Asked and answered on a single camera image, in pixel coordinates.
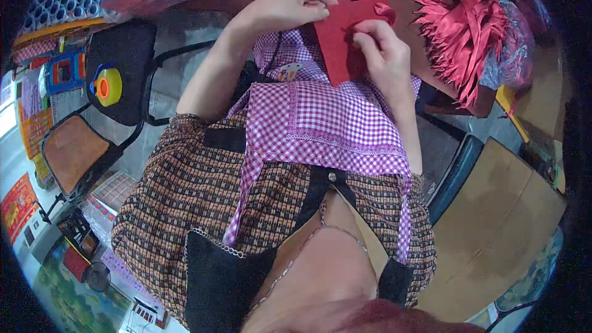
cardboard box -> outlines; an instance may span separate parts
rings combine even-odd
[[[531,138],[561,142],[565,103],[571,98],[571,74],[559,41],[535,48],[532,72],[532,88],[513,105],[514,116]]]
[[[530,267],[565,206],[536,171],[490,138],[434,226],[438,266],[417,307],[446,322],[470,319]]]

fan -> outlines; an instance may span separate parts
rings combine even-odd
[[[92,263],[82,273],[82,282],[95,292],[105,292],[111,284],[111,270],[104,263]]]

orange and black patterned shirt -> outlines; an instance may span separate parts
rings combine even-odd
[[[185,319],[186,237],[191,229],[199,228],[209,239],[222,241],[239,200],[247,111],[241,110],[217,123],[193,115],[174,116],[113,227],[111,242],[115,254],[186,327],[191,325]],[[434,237],[423,201],[422,184],[422,177],[413,175],[411,193],[407,197],[411,216],[407,265],[397,266],[394,259],[403,177],[362,175],[288,162],[270,161],[263,166],[249,191],[235,248],[246,255],[245,259],[250,256],[254,259],[279,247],[314,215],[332,185],[347,197],[389,256],[389,264],[379,282],[380,297],[397,300],[397,294],[401,305],[411,306],[436,269]],[[270,255],[271,261],[266,263],[269,267],[275,258],[274,253]],[[208,262],[225,261],[213,257]],[[408,274],[402,293],[391,286],[389,278],[395,276],[389,277],[390,264],[393,270],[403,268]],[[216,270],[226,269],[222,265]],[[218,278],[210,275],[214,274],[212,270],[200,270],[206,273],[202,277]],[[255,293],[257,283],[249,287]],[[244,308],[248,310],[251,301],[245,301]],[[194,306],[188,303],[187,309]]]

purple gingham apron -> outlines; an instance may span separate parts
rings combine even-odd
[[[261,36],[255,44],[253,51],[260,71],[273,58],[277,42],[278,34],[274,33]],[[401,174],[404,187],[396,259],[405,264],[411,237],[407,205],[411,171],[391,117],[383,112],[389,114],[382,94],[371,81],[331,86],[315,34],[309,29],[301,27],[283,33],[268,76],[277,79],[282,66],[292,63],[301,66],[293,80],[254,83],[228,113],[231,116],[249,106],[239,203],[223,242],[234,244],[249,190],[266,161],[368,175]],[[411,84],[417,95],[421,80],[411,77]]]

wall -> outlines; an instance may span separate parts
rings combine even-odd
[[[58,195],[60,191],[57,187],[51,190],[39,188],[37,181],[35,180],[35,164],[33,161],[28,159],[27,153],[25,152],[25,146],[21,138],[20,130],[18,127],[16,127],[6,133],[6,135],[0,139],[0,200],[4,199],[4,196],[6,196],[12,186],[25,173],[29,174],[31,185],[33,186],[33,190],[35,191],[37,198],[39,199],[39,203],[43,209],[48,211],[55,199],[55,196]],[[55,206],[54,211],[50,215],[50,220],[59,214],[60,209],[61,204]],[[33,226],[35,221],[39,223],[39,227],[37,229],[35,229]],[[44,233],[47,232],[48,228],[50,227],[49,224],[41,220],[41,216],[38,212],[33,214],[23,229],[25,229],[27,225],[31,227],[31,231],[35,237],[32,246],[34,246],[35,243],[42,241]],[[12,246],[12,250],[21,263],[25,278],[29,284],[32,285],[37,273],[39,272],[41,264],[33,256],[31,256],[30,249],[25,240],[24,231],[21,231],[17,237],[14,245]]]

